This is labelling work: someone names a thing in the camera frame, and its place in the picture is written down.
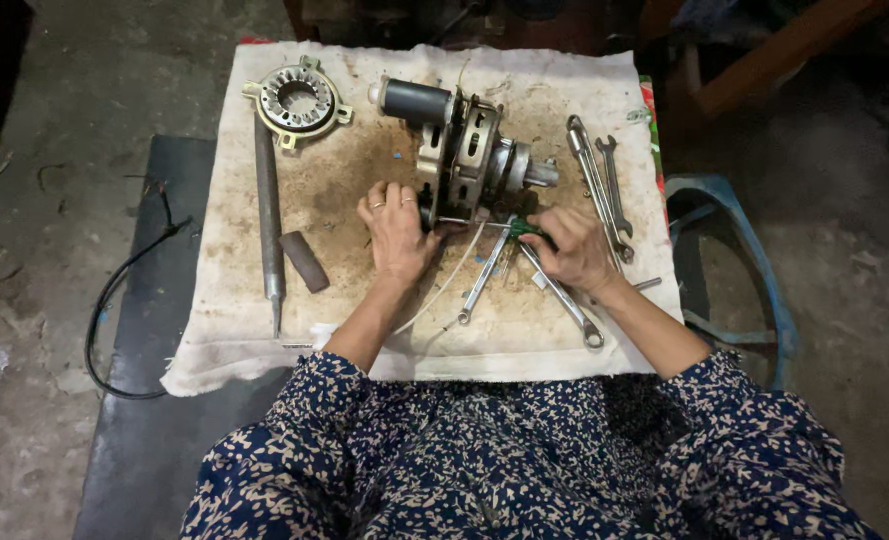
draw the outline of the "wrench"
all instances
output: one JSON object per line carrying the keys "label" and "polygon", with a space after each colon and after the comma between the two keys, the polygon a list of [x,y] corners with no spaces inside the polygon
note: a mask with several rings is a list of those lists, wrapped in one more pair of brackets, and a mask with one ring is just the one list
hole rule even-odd
{"label": "wrench", "polygon": [[614,215],[614,227],[619,231],[624,231],[628,238],[635,235],[635,229],[631,226],[631,222],[625,219],[624,210],[621,208],[621,191],[619,190],[619,174],[615,169],[615,147],[619,145],[618,141],[611,135],[607,136],[607,144],[605,144],[599,136],[594,141],[594,145],[601,152],[601,157],[605,159],[605,178],[607,179],[607,196],[611,202],[611,212]]}
{"label": "wrench", "polygon": [[622,262],[631,264],[635,259],[635,250],[621,239],[618,228],[615,226],[615,216],[612,214],[608,195],[605,192],[605,185],[601,181],[601,173],[598,172],[595,155],[592,153],[592,143],[588,141],[588,132],[577,114],[572,114],[568,117],[565,127],[567,128],[568,147],[581,166],[584,183],[587,184],[587,190],[594,201],[598,217],[604,223],[605,234],[611,246],[614,266],[620,274],[624,275],[624,271],[618,263],[618,258],[615,257],[615,252],[617,252]]}
{"label": "wrench", "polygon": [[[508,218],[508,223],[511,223],[512,220],[517,217],[517,215],[511,214]],[[478,302],[478,297],[481,296],[482,289],[485,289],[485,284],[488,282],[488,278],[492,276],[492,271],[495,270],[495,265],[499,261],[501,249],[504,248],[510,234],[510,227],[501,229],[501,235],[498,237],[497,243],[494,244],[494,249],[491,250],[491,255],[489,255],[487,261],[485,261],[485,267],[481,269],[481,275],[478,276],[478,280],[475,281],[474,287],[467,295],[467,300],[464,301],[464,307],[458,313],[458,322],[460,324],[467,325],[472,322],[472,310]]]}
{"label": "wrench", "polygon": [[558,300],[567,310],[568,314],[571,315],[571,318],[574,319],[574,322],[578,324],[583,336],[584,346],[588,349],[600,349],[604,347],[605,336],[601,334],[601,330],[599,330],[598,326],[585,315],[581,310],[581,307],[579,307],[574,299],[571,298],[568,291],[558,283],[558,279],[548,276],[545,273],[545,270],[542,270],[542,262],[538,259],[538,254],[535,253],[535,250],[531,249],[531,246],[528,244],[523,244],[521,242],[518,243],[518,246],[521,247],[521,252],[524,254],[524,257],[527,257],[528,261],[530,261],[531,264],[534,264],[537,273],[548,282],[548,286],[554,291],[555,296],[558,297]]}

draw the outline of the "floral dress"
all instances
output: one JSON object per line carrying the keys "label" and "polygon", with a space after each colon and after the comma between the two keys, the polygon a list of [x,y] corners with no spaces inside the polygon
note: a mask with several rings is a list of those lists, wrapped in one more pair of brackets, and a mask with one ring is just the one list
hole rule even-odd
{"label": "floral dress", "polygon": [[841,497],[841,443],[737,359],[498,384],[316,353],[204,457],[181,537],[878,538]]}

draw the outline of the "dirty white towel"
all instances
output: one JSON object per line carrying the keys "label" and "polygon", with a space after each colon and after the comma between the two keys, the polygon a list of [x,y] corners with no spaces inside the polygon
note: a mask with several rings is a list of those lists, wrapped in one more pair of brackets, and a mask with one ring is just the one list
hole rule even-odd
{"label": "dirty white towel", "polygon": [[[283,338],[277,342],[271,339],[271,306],[262,290],[253,113],[240,92],[246,80],[260,80],[305,54],[320,59],[342,100],[354,107],[354,117],[325,138],[277,156],[283,230],[304,232],[331,278],[329,289],[312,296],[286,264]],[[662,285],[646,294],[681,320],[650,133],[647,124],[628,119],[644,107],[631,53],[589,57],[547,50],[240,45],[224,97],[190,319],[161,379],[171,394],[192,396],[232,379],[253,379],[294,365],[308,350],[285,349],[283,343],[313,342],[313,328],[334,328],[364,296],[374,264],[367,230],[355,215],[357,198],[376,180],[413,183],[418,145],[401,121],[380,116],[367,101],[368,85],[384,74],[445,89],[460,81],[465,94],[504,104],[501,133],[531,143],[533,156],[554,157],[561,169],[559,187],[535,190],[543,204],[567,203],[594,212],[582,196],[580,173],[565,140],[568,115],[580,115],[592,139],[614,135],[622,199],[634,227],[636,257],[626,274],[633,283],[663,278]],[[471,236],[448,240],[401,322],[451,274]],[[483,234],[476,254],[486,258],[495,237]],[[523,256],[511,261],[506,277],[491,278],[471,324],[451,325],[464,303],[462,293],[471,288],[480,268],[470,258],[414,327],[386,343],[370,376],[510,382],[651,371],[606,315],[593,317],[605,346],[585,350],[581,332],[558,300],[531,281],[534,269]]]}

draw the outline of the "hand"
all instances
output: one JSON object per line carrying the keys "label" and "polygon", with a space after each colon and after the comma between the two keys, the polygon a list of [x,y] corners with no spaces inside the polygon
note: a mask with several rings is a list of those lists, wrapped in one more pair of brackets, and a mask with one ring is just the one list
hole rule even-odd
{"label": "hand", "polygon": [[381,180],[358,201],[358,215],[371,231],[371,252],[379,280],[410,289],[434,257],[443,234],[422,232],[418,194],[410,186]]}
{"label": "hand", "polygon": [[541,259],[544,273],[566,285],[583,289],[599,300],[622,281],[612,263],[608,239],[601,221],[573,208],[552,207],[528,216],[528,223],[541,227],[558,250],[537,234],[522,234]]}

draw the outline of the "black mat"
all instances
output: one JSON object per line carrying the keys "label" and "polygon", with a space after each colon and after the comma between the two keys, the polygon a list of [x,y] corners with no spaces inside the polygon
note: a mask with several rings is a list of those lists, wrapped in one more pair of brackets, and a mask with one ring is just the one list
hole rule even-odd
{"label": "black mat", "polygon": [[[214,151],[213,140],[160,135],[151,140],[145,188],[154,190],[154,180],[165,184],[174,222],[191,215],[204,223]],[[155,240],[163,225],[161,199],[145,196],[132,252]],[[174,356],[188,322],[201,243],[195,229],[166,240],[128,273],[114,341],[115,387],[131,392],[161,387],[164,359]],[[195,398],[105,396],[75,540],[178,538],[202,457],[228,432],[258,420],[289,375],[275,370]]]}

